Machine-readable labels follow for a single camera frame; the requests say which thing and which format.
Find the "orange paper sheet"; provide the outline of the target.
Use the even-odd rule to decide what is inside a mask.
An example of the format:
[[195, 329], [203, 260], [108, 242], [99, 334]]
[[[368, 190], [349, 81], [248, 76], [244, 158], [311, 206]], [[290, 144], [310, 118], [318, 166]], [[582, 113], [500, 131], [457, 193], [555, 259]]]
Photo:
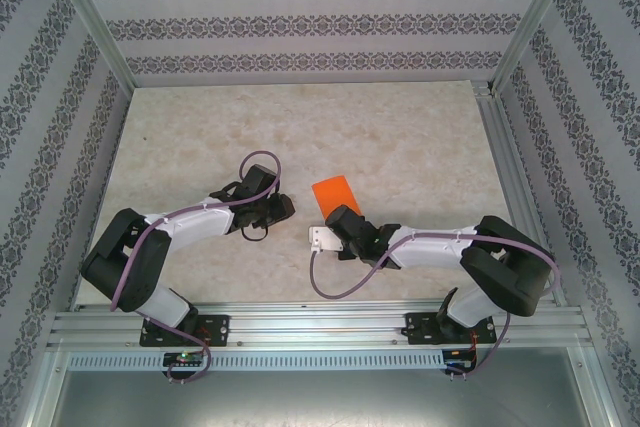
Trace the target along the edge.
[[360, 207], [344, 175], [317, 182], [312, 185], [312, 191], [324, 219], [342, 205], [361, 215]]

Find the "grey metal sheet panel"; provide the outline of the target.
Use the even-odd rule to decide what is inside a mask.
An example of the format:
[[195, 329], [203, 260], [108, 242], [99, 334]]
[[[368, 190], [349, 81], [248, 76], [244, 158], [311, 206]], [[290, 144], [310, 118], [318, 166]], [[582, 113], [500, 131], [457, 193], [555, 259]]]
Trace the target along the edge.
[[595, 353], [505, 348], [479, 373], [218, 371], [184, 386], [46, 356], [16, 427], [629, 427]]

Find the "long aluminium mounting rail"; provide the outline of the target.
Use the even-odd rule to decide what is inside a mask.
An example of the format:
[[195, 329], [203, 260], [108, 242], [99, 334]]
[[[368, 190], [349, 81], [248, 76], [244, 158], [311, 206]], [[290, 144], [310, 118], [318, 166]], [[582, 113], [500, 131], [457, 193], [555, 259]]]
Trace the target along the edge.
[[[198, 309], [230, 318], [229, 350], [370, 350], [407, 346], [401, 334], [409, 312], [435, 311], [437, 301], [338, 301], [210, 303]], [[587, 347], [592, 335], [579, 307], [542, 301], [532, 317], [494, 318], [505, 328], [505, 348]], [[137, 351], [142, 319], [111, 312], [104, 305], [82, 306], [54, 317], [46, 348], [67, 351]]]

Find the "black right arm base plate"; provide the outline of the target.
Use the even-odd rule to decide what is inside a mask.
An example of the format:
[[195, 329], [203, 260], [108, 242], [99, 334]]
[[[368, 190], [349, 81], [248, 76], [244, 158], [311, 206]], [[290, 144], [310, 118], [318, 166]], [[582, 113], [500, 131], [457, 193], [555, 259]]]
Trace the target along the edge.
[[409, 312], [405, 314], [401, 334], [410, 345], [471, 344], [491, 345], [497, 340], [493, 318], [482, 319], [474, 327], [463, 327], [448, 317], [435, 312]]

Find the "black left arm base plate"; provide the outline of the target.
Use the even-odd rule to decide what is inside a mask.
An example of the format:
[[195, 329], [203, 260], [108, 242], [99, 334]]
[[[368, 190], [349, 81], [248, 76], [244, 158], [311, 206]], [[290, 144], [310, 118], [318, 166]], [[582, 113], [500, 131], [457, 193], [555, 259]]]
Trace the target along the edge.
[[[230, 317], [227, 315], [198, 315], [183, 321], [179, 327], [192, 327], [190, 335], [210, 347], [226, 347]], [[145, 320], [139, 338], [142, 347], [197, 347], [198, 344], [183, 336], [167, 331]]]

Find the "aluminium side rail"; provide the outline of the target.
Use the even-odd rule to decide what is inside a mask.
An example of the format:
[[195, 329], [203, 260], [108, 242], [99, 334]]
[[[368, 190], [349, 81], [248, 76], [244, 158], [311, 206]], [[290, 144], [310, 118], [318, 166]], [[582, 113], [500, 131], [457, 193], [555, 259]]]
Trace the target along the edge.
[[472, 81], [471, 85], [512, 224], [554, 256], [500, 99], [494, 96], [488, 82]]

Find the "aluminium frame post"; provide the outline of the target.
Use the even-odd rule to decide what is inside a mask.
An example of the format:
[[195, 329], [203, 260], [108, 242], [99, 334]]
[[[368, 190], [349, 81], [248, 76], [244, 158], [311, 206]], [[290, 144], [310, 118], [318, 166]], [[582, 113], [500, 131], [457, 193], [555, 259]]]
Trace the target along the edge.
[[100, 52], [119, 82], [128, 99], [133, 97], [137, 88], [134, 75], [125, 56], [121, 53], [106, 21], [102, 18], [94, 0], [71, 0], [84, 26], [93, 37]]
[[552, 0], [531, 1], [490, 81], [490, 90], [494, 96], [504, 89], [551, 3]]

